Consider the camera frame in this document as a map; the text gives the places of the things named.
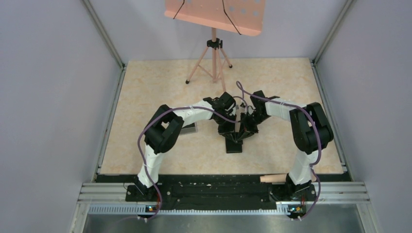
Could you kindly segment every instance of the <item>wooden table surface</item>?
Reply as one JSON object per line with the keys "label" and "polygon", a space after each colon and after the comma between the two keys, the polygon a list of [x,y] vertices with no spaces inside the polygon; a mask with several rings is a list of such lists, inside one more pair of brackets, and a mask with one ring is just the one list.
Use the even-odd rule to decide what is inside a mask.
{"label": "wooden table surface", "polygon": [[[266,96],[309,104],[320,102],[316,81],[307,58],[232,59],[233,68],[224,66],[226,89],[241,95],[235,81],[249,92],[263,90]],[[189,85],[187,75],[195,60],[130,61],[121,88],[101,174],[137,174],[142,158],[137,138],[162,104],[188,106],[205,97],[219,97],[220,81],[199,68]],[[211,69],[211,60],[201,65]],[[179,136],[160,168],[161,174],[269,174],[287,173],[297,147],[290,122],[271,117],[258,125],[259,133],[243,142],[243,153],[226,154],[224,138],[213,120],[198,122],[198,132]],[[343,173],[334,142],[322,151],[315,166],[320,174]]]}

